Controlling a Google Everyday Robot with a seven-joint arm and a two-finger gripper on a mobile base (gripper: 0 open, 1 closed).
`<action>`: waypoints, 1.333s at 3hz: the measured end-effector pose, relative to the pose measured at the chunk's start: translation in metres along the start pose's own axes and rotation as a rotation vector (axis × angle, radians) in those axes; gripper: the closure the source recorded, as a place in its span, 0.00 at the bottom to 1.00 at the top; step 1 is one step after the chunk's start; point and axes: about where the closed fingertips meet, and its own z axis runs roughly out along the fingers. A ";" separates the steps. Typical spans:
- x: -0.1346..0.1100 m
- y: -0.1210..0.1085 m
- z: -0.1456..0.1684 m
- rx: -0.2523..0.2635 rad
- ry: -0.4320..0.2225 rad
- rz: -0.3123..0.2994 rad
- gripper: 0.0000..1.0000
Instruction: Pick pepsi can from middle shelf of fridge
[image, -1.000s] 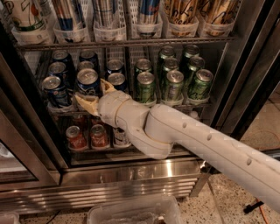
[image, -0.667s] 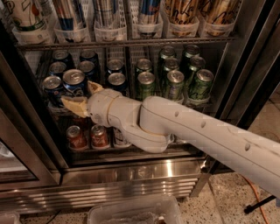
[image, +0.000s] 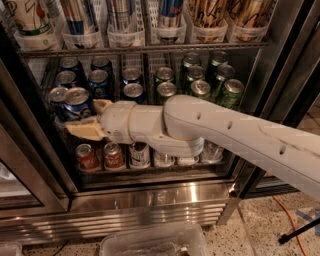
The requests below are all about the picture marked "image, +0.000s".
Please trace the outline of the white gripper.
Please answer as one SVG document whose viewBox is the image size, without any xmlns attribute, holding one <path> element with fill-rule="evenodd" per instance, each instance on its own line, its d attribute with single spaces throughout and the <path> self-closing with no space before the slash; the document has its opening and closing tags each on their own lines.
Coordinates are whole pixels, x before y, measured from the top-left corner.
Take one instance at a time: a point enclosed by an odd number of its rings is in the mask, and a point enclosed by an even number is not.
<svg viewBox="0 0 320 256">
<path fill-rule="evenodd" d="M 80 121 L 69 121 L 65 126 L 70 134 L 88 140 L 100 141 L 106 136 L 113 142 L 132 144 L 129 133 L 131 110 L 136 106 L 133 101 L 113 103 L 106 99 L 93 100 L 95 111 L 101 115 L 100 122 L 96 116 Z"/>
</svg>

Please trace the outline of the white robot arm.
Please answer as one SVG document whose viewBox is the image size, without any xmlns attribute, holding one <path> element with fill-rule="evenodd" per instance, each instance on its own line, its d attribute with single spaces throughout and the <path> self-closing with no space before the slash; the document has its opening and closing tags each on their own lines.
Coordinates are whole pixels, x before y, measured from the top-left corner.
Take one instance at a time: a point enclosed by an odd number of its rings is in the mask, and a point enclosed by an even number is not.
<svg viewBox="0 0 320 256">
<path fill-rule="evenodd" d="M 320 200 L 320 136 L 188 95 L 162 106 L 97 100 L 98 114 L 65 124 L 79 138 L 144 142 L 175 157 L 197 156 L 213 142 Z"/>
</svg>

